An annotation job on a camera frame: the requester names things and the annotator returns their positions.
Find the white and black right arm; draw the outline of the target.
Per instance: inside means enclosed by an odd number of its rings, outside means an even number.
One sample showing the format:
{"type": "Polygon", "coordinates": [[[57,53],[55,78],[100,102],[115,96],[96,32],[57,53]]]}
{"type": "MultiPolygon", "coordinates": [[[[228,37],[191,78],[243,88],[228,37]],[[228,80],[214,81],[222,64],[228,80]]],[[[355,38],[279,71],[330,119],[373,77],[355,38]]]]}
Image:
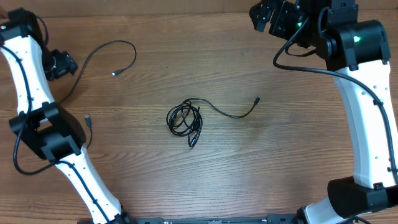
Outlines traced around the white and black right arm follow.
{"type": "Polygon", "coordinates": [[[354,223],[397,205],[397,126],[392,107],[390,48],[384,26],[358,21],[353,0],[262,0],[250,8],[254,28],[285,39],[280,49],[306,48],[326,63],[343,100],[354,171],[331,180],[327,195],[294,215],[270,215],[269,223],[354,223]]]}

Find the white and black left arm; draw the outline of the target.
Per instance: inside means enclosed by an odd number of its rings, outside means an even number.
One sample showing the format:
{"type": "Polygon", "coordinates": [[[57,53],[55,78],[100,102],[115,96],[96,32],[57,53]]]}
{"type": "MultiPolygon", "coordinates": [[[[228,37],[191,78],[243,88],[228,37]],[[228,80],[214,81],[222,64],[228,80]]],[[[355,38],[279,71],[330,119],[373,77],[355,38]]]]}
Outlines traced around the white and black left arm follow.
{"type": "Polygon", "coordinates": [[[43,20],[23,8],[8,12],[1,24],[1,52],[17,93],[17,116],[9,120],[16,135],[13,164],[24,175],[56,167],[71,182],[91,214],[91,223],[130,223],[119,200],[107,189],[90,161],[80,122],[55,101],[49,82],[78,65],[66,51],[49,50],[43,20]]]}

